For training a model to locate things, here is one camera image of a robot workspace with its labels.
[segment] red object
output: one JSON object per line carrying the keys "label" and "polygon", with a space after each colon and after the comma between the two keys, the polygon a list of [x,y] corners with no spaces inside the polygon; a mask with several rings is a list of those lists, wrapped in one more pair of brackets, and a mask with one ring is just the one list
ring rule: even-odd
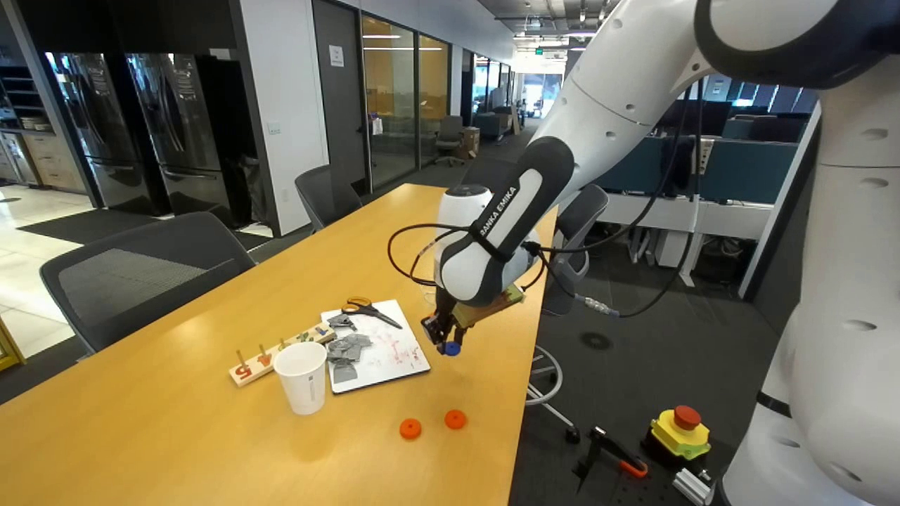
{"label": "red object", "polygon": [[466,426],[466,413],[465,411],[448,411],[448,416],[443,416],[443,423],[450,426],[450,430],[460,430],[460,426]]}
{"label": "red object", "polygon": [[674,423],[684,430],[695,430],[701,423],[701,413],[688,405],[674,405]]}
{"label": "red object", "polygon": [[420,421],[420,419],[404,419],[404,421],[400,423],[400,437],[417,442],[420,435],[421,435],[421,421]]}
{"label": "red object", "polygon": [[639,461],[639,463],[619,461],[619,470],[621,470],[625,475],[636,477],[636,481],[647,481],[647,475],[649,475],[649,467],[647,467],[645,461]]}

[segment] red button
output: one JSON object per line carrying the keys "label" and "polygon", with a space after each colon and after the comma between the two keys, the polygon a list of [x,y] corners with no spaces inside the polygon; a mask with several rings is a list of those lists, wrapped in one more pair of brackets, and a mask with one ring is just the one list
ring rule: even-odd
{"label": "red button", "polygon": [[701,413],[688,405],[674,405],[674,423],[684,430],[695,430],[701,423]]}

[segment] desk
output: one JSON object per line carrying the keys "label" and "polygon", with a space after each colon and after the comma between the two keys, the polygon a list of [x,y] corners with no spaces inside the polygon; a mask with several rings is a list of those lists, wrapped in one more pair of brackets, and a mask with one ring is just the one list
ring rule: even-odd
{"label": "desk", "polygon": [[[460,357],[439,357],[417,328],[429,373],[330,395],[311,419],[289,413],[275,377],[247,388],[225,377],[235,347],[289,338],[348,295],[427,314],[432,293],[391,269],[386,239],[432,220],[439,196],[403,186],[2,405],[0,501],[507,502],[542,283],[479,324]],[[403,241],[400,262],[425,241]],[[441,421],[450,406],[469,413],[459,432]],[[404,416],[421,419],[420,442],[396,435]]]}

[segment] glass door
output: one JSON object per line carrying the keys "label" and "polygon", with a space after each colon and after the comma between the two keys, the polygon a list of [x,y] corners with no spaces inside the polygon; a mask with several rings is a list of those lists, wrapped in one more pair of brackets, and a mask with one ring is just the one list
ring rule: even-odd
{"label": "glass door", "polygon": [[362,85],[367,120],[367,187],[383,191],[417,168],[417,37],[362,17]]}
{"label": "glass door", "polygon": [[436,160],[436,138],[450,111],[450,48],[420,33],[420,160]]}

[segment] red bottle cap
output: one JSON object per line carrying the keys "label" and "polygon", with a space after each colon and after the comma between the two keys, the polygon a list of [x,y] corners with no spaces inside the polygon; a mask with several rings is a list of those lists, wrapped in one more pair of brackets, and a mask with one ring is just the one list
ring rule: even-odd
{"label": "red bottle cap", "polygon": [[420,419],[404,419],[404,421],[400,423],[400,437],[417,442],[420,435],[421,435],[421,421],[420,421]]}
{"label": "red bottle cap", "polygon": [[448,416],[443,416],[443,423],[450,426],[450,430],[460,430],[460,426],[466,426],[466,413],[465,411],[448,411]]}

